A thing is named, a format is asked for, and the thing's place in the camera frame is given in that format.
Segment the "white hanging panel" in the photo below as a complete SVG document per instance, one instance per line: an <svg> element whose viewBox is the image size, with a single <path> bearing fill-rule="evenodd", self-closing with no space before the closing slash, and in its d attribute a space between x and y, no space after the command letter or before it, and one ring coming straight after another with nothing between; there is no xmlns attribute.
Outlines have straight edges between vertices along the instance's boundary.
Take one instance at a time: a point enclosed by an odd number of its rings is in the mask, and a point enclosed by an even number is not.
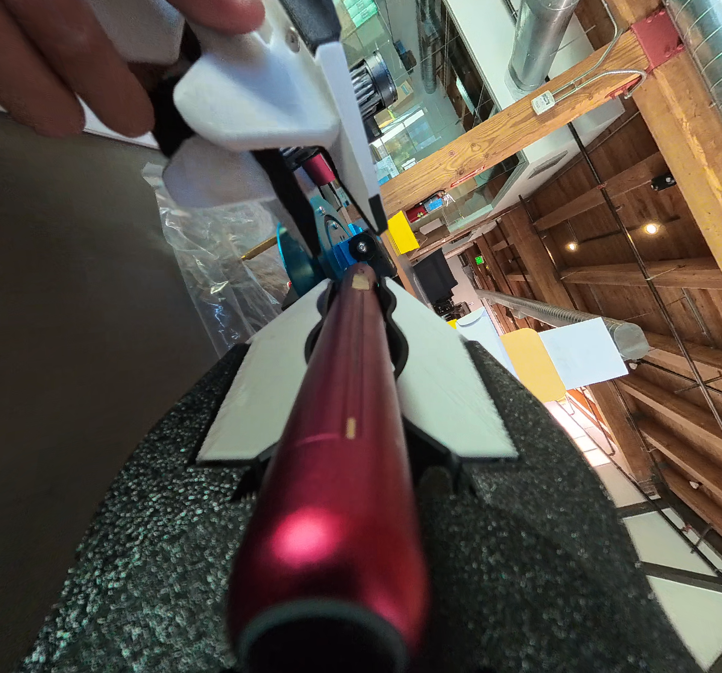
<svg viewBox="0 0 722 673"><path fill-rule="evenodd" d="M609 331L599 317L539 333L566 390L628 374Z"/></svg>

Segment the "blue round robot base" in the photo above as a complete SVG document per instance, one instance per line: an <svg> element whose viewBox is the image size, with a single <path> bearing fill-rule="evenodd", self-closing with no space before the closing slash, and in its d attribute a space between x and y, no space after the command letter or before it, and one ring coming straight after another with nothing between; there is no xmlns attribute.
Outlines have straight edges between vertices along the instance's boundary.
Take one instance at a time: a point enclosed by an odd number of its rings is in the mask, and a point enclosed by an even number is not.
<svg viewBox="0 0 722 673"><path fill-rule="evenodd" d="M310 202L319 236L319 255L311 256L304 251L282 224L276 228L275 244L290 285L299 297L323 280L342 280L348 268L357 263L367 264L377 278L397 277L396 265L383 240L365 222L347 223L320 193L312 196Z"/></svg>

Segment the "red cylindrical case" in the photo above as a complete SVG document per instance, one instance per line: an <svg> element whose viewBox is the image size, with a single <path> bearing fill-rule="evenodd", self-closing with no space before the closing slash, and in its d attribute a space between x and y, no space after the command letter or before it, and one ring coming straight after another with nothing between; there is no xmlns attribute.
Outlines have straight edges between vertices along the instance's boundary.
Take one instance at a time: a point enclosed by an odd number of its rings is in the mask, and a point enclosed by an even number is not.
<svg viewBox="0 0 722 673"><path fill-rule="evenodd" d="M337 172L332 168L322 152L309 156L302 163L302 167L317 187L330 185L337 180Z"/></svg>

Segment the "yellow board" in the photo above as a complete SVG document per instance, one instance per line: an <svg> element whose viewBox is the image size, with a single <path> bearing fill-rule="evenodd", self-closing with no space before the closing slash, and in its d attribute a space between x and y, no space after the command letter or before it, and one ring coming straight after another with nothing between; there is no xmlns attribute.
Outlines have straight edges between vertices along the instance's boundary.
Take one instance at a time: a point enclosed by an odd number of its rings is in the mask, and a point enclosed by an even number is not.
<svg viewBox="0 0 722 673"><path fill-rule="evenodd" d="M407 254L420 248L420 243L404 211L399 211L388 220L388 235L397 255Z"/></svg>

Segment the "black servo motor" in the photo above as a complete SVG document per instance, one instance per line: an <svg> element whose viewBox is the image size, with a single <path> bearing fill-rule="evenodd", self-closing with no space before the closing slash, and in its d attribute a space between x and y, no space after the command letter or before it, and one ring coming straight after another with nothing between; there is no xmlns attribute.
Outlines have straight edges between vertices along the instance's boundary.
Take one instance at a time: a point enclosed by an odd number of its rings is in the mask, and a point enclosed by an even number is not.
<svg viewBox="0 0 722 673"><path fill-rule="evenodd" d="M398 276L396 265L380 237L360 232L348 240L348 252L354 262L366 263L378 279Z"/></svg>

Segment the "spiral silver duct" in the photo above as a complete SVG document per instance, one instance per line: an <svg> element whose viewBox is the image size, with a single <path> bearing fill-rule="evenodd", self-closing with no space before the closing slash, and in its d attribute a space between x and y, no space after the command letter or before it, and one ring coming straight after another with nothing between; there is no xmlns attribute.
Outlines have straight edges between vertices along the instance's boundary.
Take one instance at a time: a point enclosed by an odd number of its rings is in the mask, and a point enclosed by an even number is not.
<svg viewBox="0 0 722 673"><path fill-rule="evenodd" d="M631 322L567 309L547 302L505 295L500 292L480 289L476 293L481 299L506 307L515 318L533 318L552 328L580 324L593 319L601 320L625 361L641 360L654 348L649 344L641 327Z"/></svg>

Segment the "black screwdriver bit holder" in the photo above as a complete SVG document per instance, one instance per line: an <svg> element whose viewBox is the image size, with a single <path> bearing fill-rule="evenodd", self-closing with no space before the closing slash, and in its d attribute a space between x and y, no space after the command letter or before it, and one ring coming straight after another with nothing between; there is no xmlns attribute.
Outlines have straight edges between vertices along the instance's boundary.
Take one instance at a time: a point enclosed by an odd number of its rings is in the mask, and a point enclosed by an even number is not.
<svg viewBox="0 0 722 673"><path fill-rule="evenodd" d="M349 74L363 119L372 118L397 102L398 91L380 51L373 51L349 67Z"/></svg>

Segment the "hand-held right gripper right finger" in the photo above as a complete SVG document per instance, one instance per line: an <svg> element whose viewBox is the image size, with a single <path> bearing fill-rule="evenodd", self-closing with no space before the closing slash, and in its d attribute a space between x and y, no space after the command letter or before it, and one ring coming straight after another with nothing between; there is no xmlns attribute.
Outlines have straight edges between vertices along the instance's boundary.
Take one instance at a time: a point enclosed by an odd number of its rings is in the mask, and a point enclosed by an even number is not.
<svg viewBox="0 0 722 673"><path fill-rule="evenodd" d="M516 460L465 338L395 281L385 279L385 286L408 349L396 383L405 418L461 459Z"/></svg>

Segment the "wooden ceiling beam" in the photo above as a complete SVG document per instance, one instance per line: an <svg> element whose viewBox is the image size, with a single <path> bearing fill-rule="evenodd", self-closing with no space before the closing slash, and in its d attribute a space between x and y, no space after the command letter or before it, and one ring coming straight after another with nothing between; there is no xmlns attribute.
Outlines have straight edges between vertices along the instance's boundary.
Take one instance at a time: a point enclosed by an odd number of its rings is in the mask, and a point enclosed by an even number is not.
<svg viewBox="0 0 722 673"><path fill-rule="evenodd" d="M531 100L544 91L554 91L595 64L608 45L593 52L538 90L473 127L381 186L389 217L413 207L438 191L450 190L513 156L611 99L636 77L626 73L605 76L592 82L543 115L536 115ZM631 30L622 33L616 48L598 69L641 68L648 59Z"/></svg>

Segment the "wooden post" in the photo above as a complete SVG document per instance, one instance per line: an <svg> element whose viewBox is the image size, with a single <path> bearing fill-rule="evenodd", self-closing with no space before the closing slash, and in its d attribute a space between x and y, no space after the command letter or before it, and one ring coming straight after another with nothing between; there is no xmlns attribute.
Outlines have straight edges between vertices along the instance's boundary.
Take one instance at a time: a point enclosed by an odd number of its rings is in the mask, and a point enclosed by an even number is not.
<svg viewBox="0 0 722 673"><path fill-rule="evenodd" d="M658 25L680 50L634 98L717 265L721 263L720 0L606 0L623 29Z"/></svg>

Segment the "red metal bracket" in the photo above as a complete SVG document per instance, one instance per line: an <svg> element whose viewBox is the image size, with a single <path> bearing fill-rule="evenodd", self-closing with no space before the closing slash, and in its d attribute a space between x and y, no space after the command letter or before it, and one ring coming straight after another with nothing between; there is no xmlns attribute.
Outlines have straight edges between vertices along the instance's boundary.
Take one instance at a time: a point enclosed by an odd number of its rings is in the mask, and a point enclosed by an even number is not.
<svg viewBox="0 0 722 673"><path fill-rule="evenodd" d="M646 18L631 24L630 30L639 42L648 65L647 74L684 51L684 43L668 11L661 7Z"/></svg>

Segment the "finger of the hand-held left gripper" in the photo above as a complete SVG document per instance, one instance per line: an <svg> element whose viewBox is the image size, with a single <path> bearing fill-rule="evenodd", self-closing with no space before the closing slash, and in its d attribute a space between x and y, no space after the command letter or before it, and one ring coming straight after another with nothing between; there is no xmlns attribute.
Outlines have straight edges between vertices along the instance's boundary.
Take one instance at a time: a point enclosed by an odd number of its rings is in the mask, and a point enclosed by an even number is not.
<svg viewBox="0 0 722 673"><path fill-rule="evenodd" d="M339 119L338 135L328 148L331 159L349 198L373 233L381 235L388 220L342 45L325 43L315 54Z"/></svg>
<svg viewBox="0 0 722 673"><path fill-rule="evenodd" d="M319 231L311 202L278 149L257 151L277 202L276 244L288 276L324 276Z"/></svg>

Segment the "red electric screwdriver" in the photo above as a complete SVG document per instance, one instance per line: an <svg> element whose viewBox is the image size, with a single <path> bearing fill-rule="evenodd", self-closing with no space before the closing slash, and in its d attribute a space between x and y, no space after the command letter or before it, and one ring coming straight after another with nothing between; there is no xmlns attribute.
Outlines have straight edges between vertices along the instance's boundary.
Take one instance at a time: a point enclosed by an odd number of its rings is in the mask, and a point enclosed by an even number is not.
<svg viewBox="0 0 722 673"><path fill-rule="evenodd" d="M375 272L334 293L233 562L240 671L408 671L430 585Z"/></svg>

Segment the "silver ventilation duct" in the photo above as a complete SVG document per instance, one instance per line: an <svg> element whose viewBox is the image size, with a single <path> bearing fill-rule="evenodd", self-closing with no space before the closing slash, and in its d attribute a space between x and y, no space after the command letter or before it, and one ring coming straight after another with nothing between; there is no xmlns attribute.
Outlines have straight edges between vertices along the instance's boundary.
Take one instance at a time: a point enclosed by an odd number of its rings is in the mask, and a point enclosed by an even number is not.
<svg viewBox="0 0 722 673"><path fill-rule="evenodd" d="M545 81L579 0L520 0L510 81L522 94ZM666 15L720 109L721 0L662 0Z"/></svg>

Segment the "glass partition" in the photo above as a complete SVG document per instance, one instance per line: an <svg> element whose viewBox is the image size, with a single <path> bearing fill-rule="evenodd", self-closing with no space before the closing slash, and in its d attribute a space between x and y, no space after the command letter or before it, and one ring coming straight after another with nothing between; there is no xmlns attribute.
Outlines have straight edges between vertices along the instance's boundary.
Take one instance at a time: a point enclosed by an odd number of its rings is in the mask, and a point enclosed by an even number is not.
<svg viewBox="0 0 722 673"><path fill-rule="evenodd" d="M396 101L377 112L371 149L391 181L512 102L505 75L510 0L333 0L349 65L377 53Z"/></svg>

